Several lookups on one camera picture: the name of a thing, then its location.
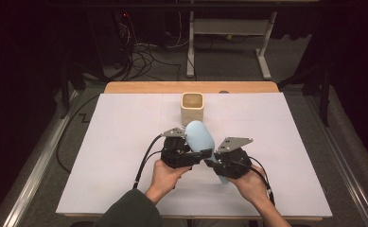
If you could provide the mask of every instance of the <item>person's hand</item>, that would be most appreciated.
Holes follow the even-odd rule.
[[[265,176],[265,173],[261,167],[255,165],[252,165],[252,167]],[[242,195],[245,200],[249,201],[253,205],[256,202],[269,199],[267,196],[266,185],[264,185],[260,176],[252,170],[238,179],[227,179],[237,187],[240,195]]]
[[[261,167],[252,165],[254,169],[265,176]],[[267,196],[266,185],[257,173],[250,170],[247,174],[238,179],[227,178],[238,189],[240,195],[249,201],[259,212],[266,226],[269,227],[290,227],[287,221],[281,216],[275,206]]]
[[[146,192],[146,196],[154,203],[165,196],[175,184],[192,166],[171,168],[167,166],[163,161],[157,160],[154,162],[153,178],[151,179],[151,185]]]

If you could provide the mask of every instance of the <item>wire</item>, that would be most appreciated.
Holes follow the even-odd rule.
[[[171,47],[175,47],[175,46],[178,46],[180,41],[181,41],[181,36],[182,36],[182,32],[183,32],[183,23],[182,23],[182,18],[181,18],[181,12],[178,11],[178,15],[179,15],[179,18],[180,18],[180,37],[178,38],[178,41],[175,45],[171,46]]]
[[[71,116],[71,118],[69,119],[69,121],[68,121],[68,123],[66,123],[66,126],[65,126],[65,128],[64,128],[64,130],[63,130],[63,132],[62,132],[62,134],[61,134],[61,137],[60,137],[60,140],[59,140],[59,142],[58,142],[58,144],[57,144],[57,148],[56,148],[56,157],[57,157],[57,162],[58,162],[58,164],[60,165],[60,167],[63,169],[63,170],[65,170],[67,173],[71,173],[71,170],[69,169],[69,168],[67,168],[63,163],[62,163],[62,161],[61,161],[61,159],[60,159],[60,144],[61,144],[61,141],[62,141],[62,139],[63,139],[63,137],[64,137],[64,134],[65,134],[65,132],[67,131],[67,129],[68,129],[68,127],[69,127],[69,125],[71,124],[71,122],[72,122],[72,120],[75,118],[75,116],[79,113],[79,111],[84,107],[84,106],[86,106],[89,102],[91,102],[92,100],[94,100],[95,98],[97,98],[97,97],[99,97],[101,94],[98,94],[98,95],[95,95],[95,96],[93,96],[93,97],[91,97],[91,98],[89,98],[89,100],[87,100],[86,102],[84,102],[79,108],[78,108],[78,110]]]
[[[176,47],[181,47],[187,44],[189,44],[189,41],[186,41],[185,43],[179,44],[179,45],[168,45],[166,48],[176,48]]]
[[[126,12],[126,13],[127,13],[127,17],[128,17],[128,19],[129,19],[129,21],[130,21],[130,24],[131,24],[132,33],[133,33],[133,38],[134,38],[134,40],[135,40],[135,43],[137,44],[137,39],[136,39],[136,35],[135,35],[135,33],[134,33],[134,28],[133,28],[133,23],[132,23],[132,20],[131,20],[131,16],[128,14],[128,12]]]
[[[139,181],[140,181],[140,177],[142,176],[142,171],[143,171],[143,168],[145,167],[145,164],[146,164],[146,161],[148,159],[148,155],[149,155],[149,152],[151,150],[151,148],[153,147],[153,145],[157,142],[158,139],[160,139],[162,136],[161,134],[160,135],[157,135],[154,140],[151,142],[148,150],[146,151],[145,153],[145,156],[143,157],[143,160],[142,160],[142,163],[140,164],[140,167],[139,167],[139,170],[137,171],[137,174],[136,174],[136,178],[134,180],[134,184],[133,184],[133,188],[137,188],[137,185],[139,185]]]
[[[238,165],[241,165],[241,166],[246,166],[248,167],[251,171],[253,171],[255,174],[257,174],[260,179],[263,181],[263,184],[266,185],[266,189],[267,189],[267,192],[269,193],[269,199],[270,201],[272,202],[273,205],[275,205],[275,201],[274,201],[274,194],[272,193],[272,187],[270,186],[270,183],[269,183],[269,178],[267,177],[267,173],[266,173],[266,170],[264,169],[264,167],[257,161],[258,164],[260,164],[261,168],[263,169],[264,171],[264,174],[265,176],[263,176],[263,174],[261,174],[257,169],[251,167],[251,166],[248,166],[248,165],[245,165],[245,164],[242,164],[240,162],[237,162],[237,161],[234,161],[234,160],[231,160],[232,163],[235,163],[235,164],[238,164]]]
[[[121,36],[121,39],[123,38],[123,37],[125,37],[125,32],[127,32],[128,33],[128,35],[127,35],[127,42],[125,43],[125,45],[124,45],[124,47],[125,46],[127,46],[128,45],[128,43],[130,42],[130,39],[131,39],[131,32],[130,32],[130,29],[127,27],[127,26],[125,26],[124,24],[122,24],[122,23],[118,23],[119,25],[121,25],[122,27],[124,27],[124,29],[122,30],[122,34],[120,34],[120,36]]]
[[[145,47],[144,50],[137,50],[137,51],[133,52],[134,55],[137,55],[139,57],[139,58],[136,58],[132,61],[133,62],[133,69],[135,69],[139,72],[136,73],[136,75],[134,75],[134,76],[125,77],[125,78],[123,78],[123,80],[132,80],[132,79],[136,79],[136,78],[139,78],[141,76],[146,75],[150,78],[163,81],[162,79],[158,79],[158,78],[156,78],[152,75],[149,75],[149,71],[150,71],[151,66],[154,62],[158,62],[158,63],[164,64],[164,65],[177,66],[178,67],[178,69],[177,69],[177,78],[179,77],[179,74],[180,74],[180,71],[181,71],[181,65],[180,64],[178,64],[178,63],[167,63],[167,62],[157,60],[151,53],[151,49],[150,49],[151,44],[136,44],[135,46],[136,47],[141,47],[141,46]],[[140,65],[140,66],[135,65],[135,63],[138,62],[138,61],[142,61],[143,64]]]
[[[195,65],[192,63],[192,61],[189,59],[189,57],[186,57],[187,61],[189,61],[189,63],[192,65],[193,67],[193,76],[195,77],[195,81],[198,81],[198,75],[196,74],[196,69],[195,69]]]
[[[150,157],[151,156],[153,156],[154,154],[156,154],[156,153],[161,153],[161,150],[159,150],[159,151],[155,151],[155,152],[153,152],[151,155],[149,155],[149,157],[146,159],[146,161],[145,161],[145,164],[148,162],[148,160],[150,159]]]
[[[89,78],[89,77],[87,77],[83,74],[84,79],[86,79],[88,81],[92,81],[92,82],[105,82],[105,83],[108,83],[110,81],[114,81],[114,79],[116,79],[116,78],[119,78],[119,77],[122,77],[126,74],[129,74],[129,72],[131,71],[131,60],[128,60],[127,63],[124,65],[124,67],[119,72],[117,72],[114,75],[109,76],[109,77],[97,75],[96,73],[92,72],[91,70],[89,70],[88,68],[86,68],[85,66],[80,64],[79,62],[72,61],[72,63],[77,68],[79,68],[81,71],[87,72],[90,75],[92,75],[93,77],[95,77],[96,79],[92,79],[92,78]]]

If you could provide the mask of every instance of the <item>white paper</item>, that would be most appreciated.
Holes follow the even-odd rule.
[[[133,186],[151,141],[181,126],[181,94],[101,95],[57,213],[103,214]],[[331,217],[331,211],[282,94],[204,94],[203,123],[216,147],[225,137],[248,137],[242,147],[266,168],[283,216]],[[152,151],[163,147],[164,138]],[[154,155],[139,189],[149,187]],[[231,184],[204,162],[183,175],[158,204],[162,216],[258,216]]]

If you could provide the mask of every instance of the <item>dark sleeve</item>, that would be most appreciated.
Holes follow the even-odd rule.
[[[94,227],[162,226],[155,205],[141,191],[133,189],[114,203]]]

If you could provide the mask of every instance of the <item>light blue object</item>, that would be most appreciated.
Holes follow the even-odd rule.
[[[185,128],[186,142],[193,152],[200,152],[204,149],[212,149],[213,153],[208,160],[217,162],[214,157],[214,139],[206,126],[201,121],[191,121]],[[219,176],[222,183],[228,183],[225,177]]]

